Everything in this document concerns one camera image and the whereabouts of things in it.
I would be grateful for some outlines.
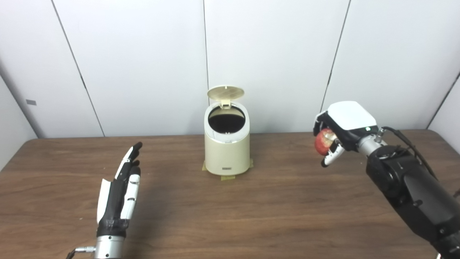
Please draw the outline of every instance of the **trash can opening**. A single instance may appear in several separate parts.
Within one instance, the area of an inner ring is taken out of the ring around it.
[[[209,126],[222,134],[231,134],[241,130],[246,122],[243,112],[232,106],[230,109],[214,108],[208,117]]]

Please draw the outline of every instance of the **white robotic hand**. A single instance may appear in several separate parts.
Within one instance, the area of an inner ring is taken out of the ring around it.
[[[142,143],[132,146],[121,160],[113,181],[102,180],[97,212],[97,243],[95,247],[77,247],[75,253],[94,253],[95,259],[121,259],[126,229],[132,217],[139,190],[141,171],[139,149]]]
[[[379,131],[374,117],[355,101],[333,103],[327,110],[318,114],[313,126],[313,135],[318,135],[324,128],[330,128],[337,139],[321,162],[323,167],[332,164],[344,151],[356,151],[367,155],[369,151],[385,145],[381,140],[383,132]]]

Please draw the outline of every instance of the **small gray label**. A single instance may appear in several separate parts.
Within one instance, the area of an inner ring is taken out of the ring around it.
[[[34,100],[28,100],[28,99],[26,99],[26,103],[27,103],[27,104],[30,104],[30,105],[37,105],[37,102],[34,101]]]

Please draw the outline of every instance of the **white wall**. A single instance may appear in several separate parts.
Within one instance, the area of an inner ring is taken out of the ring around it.
[[[50,0],[0,1],[0,73],[39,137],[102,136]]]
[[[325,92],[421,129],[460,71],[457,0],[351,1],[328,87],[348,0],[54,2],[107,136],[201,134],[220,84],[245,89],[252,132],[311,131]],[[0,1],[0,36],[39,136],[103,135],[50,0]]]
[[[203,133],[202,0],[55,0],[106,136]]]
[[[36,137],[0,77],[0,171],[26,141]]]
[[[437,132],[457,153],[460,153],[460,80],[457,80],[443,105],[434,117],[429,129]]]
[[[245,90],[251,132],[311,131],[348,0],[204,2],[209,87]]]
[[[323,109],[356,100],[379,125],[425,129],[460,71],[460,1],[353,0]]]

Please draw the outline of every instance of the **wooden table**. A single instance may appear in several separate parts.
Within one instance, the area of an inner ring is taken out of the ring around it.
[[[459,155],[432,131],[405,133],[457,190]],[[252,134],[254,168],[227,181],[201,170],[202,135],[29,141],[0,173],[0,257],[64,259],[94,245],[101,179],[137,141],[142,178],[125,259],[435,256],[367,177],[364,157],[345,153],[324,169],[311,133],[283,133]]]

